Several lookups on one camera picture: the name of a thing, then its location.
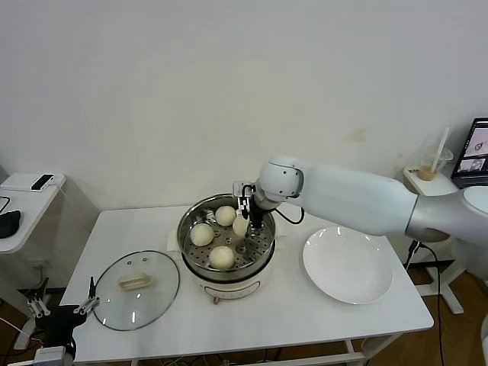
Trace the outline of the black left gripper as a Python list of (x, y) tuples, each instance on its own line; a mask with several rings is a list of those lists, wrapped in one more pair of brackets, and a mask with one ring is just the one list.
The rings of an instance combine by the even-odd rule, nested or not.
[(85, 315), (89, 315), (100, 302), (96, 295), (94, 278), (90, 278), (88, 298), (78, 306), (59, 306), (51, 311), (43, 301), (47, 282), (27, 292), (27, 307), (36, 317), (35, 323), (44, 331), (44, 346), (71, 346), (73, 330), (85, 322)]

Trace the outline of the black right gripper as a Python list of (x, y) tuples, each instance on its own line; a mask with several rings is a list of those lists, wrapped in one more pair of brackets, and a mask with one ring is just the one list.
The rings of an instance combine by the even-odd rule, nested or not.
[(252, 205), (250, 207), (249, 197), (237, 198), (238, 202), (238, 215), (240, 215), (244, 220), (249, 218), (251, 224), (251, 236), (260, 236), (264, 231), (263, 216), (266, 213), (265, 210), (261, 209), (259, 206)]

